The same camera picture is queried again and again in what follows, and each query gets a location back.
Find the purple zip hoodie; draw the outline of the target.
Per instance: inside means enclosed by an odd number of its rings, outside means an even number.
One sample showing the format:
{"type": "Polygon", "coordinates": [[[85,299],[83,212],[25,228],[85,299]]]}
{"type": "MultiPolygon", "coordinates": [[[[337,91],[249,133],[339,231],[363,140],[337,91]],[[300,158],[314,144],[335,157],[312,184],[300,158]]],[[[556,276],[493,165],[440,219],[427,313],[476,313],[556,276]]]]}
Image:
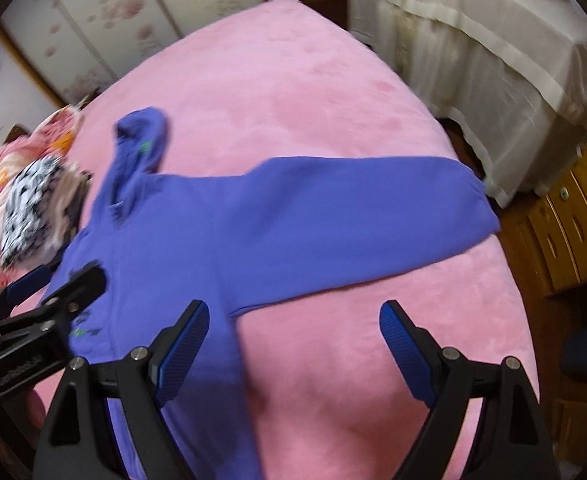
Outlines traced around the purple zip hoodie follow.
{"type": "Polygon", "coordinates": [[[74,321],[92,363],[149,346],[194,300],[210,321],[162,414],[200,479],[338,479],[374,471],[397,381],[367,284],[474,248],[499,221],[482,183],[441,157],[280,157],[240,176],[160,174],[164,113],[116,128],[116,154],[59,287],[89,262],[105,292],[74,321]]]}

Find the dark grey folded garment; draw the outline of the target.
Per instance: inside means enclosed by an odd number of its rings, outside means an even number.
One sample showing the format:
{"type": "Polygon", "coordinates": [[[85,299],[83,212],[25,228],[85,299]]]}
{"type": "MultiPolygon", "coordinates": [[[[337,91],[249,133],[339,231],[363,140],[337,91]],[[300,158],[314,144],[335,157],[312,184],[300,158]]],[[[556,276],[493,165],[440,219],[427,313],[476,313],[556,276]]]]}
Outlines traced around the dark grey folded garment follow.
{"type": "Polygon", "coordinates": [[[80,231],[80,222],[82,217],[82,211],[88,192],[92,186],[93,175],[88,171],[83,171],[81,174],[81,180],[77,191],[74,193],[73,198],[66,208],[66,218],[69,221],[67,228],[63,248],[66,248],[76,237],[80,231]]]}

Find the black white graffiti garment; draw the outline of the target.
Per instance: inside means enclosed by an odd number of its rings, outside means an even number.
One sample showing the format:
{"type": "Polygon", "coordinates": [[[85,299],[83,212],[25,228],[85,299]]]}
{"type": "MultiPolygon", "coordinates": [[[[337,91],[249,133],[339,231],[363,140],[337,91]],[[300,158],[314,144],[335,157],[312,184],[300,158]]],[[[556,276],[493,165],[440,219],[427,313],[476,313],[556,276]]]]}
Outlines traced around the black white graffiti garment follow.
{"type": "Polygon", "coordinates": [[[31,257],[51,232],[50,208],[65,162],[47,155],[25,166],[10,187],[3,219],[1,266],[31,257]]]}

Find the pink floral quilt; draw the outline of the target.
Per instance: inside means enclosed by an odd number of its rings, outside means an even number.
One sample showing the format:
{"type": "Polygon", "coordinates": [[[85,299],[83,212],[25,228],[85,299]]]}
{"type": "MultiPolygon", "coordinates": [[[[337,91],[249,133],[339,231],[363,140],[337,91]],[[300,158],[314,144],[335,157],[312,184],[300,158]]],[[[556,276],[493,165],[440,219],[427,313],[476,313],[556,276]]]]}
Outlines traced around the pink floral quilt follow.
{"type": "Polygon", "coordinates": [[[39,158],[66,156],[82,124],[82,112],[76,106],[67,105],[47,117],[28,136],[0,146],[0,258],[6,203],[15,178],[39,158]]]}

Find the pink bed blanket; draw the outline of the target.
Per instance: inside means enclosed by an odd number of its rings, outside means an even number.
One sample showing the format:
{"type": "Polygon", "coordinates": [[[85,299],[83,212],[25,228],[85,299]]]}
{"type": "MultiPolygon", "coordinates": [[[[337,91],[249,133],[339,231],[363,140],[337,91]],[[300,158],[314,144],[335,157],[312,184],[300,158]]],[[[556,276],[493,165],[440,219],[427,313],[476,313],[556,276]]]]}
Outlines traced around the pink bed blanket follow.
{"type": "MultiPolygon", "coordinates": [[[[280,157],[459,162],[441,125],[375,53],[302,3],[272,0],[172,44],[88,105],[68,154],[93,175],[83,229],[116,154],[118,122],[146,108],[168,122],[160,174],[240,176],[280,157]]],[[[512,355],[536,369],[525,307],[495,233],[461,255],[310,300],[360,304],[374,296],[399,301],[416,324],[469,358],[512,355]]],[[[376,468],[338,479],[392,477],[426,417],[383,338],[382,349],[397,400],[382,412],[376,468]]]]}

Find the wooden drawer cabinet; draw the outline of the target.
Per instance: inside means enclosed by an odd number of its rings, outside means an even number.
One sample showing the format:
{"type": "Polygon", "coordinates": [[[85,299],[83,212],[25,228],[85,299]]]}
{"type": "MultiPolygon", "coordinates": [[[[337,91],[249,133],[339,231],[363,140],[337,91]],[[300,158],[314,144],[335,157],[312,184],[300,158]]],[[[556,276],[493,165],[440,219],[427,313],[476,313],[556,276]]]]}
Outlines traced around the wooden drawer cabinet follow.
{"type": "Polygon", "coordinates": [[[587,284],[587,142],[546,194],[507,211],[499,240],[543,294],[587,284]]]}

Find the floral wardrobe sliding doors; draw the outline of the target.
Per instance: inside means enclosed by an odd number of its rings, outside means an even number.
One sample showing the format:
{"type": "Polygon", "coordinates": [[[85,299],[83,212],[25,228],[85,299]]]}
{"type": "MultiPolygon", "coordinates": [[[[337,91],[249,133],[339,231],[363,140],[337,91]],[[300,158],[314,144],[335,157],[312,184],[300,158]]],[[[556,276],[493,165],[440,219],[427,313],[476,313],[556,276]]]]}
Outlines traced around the floral wardrobe sliding doors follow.
{"type": "Polygon", "coordinates": [[[78,102],[264,0],[0,0],[0,105],[78,102]]]}

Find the beige lace covered furniture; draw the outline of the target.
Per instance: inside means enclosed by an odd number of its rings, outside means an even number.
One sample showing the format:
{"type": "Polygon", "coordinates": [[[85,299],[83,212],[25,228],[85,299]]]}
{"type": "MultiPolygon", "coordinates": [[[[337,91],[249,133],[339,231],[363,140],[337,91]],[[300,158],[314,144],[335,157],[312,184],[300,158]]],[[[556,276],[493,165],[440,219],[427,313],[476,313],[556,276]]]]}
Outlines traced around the beige lace covered furniture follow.
{"type": "Polygon", "coordinates": [[[545,194],[587,141],[577,0],[349,0],[349,28],[463,130],[487,194],[545,194]]]}

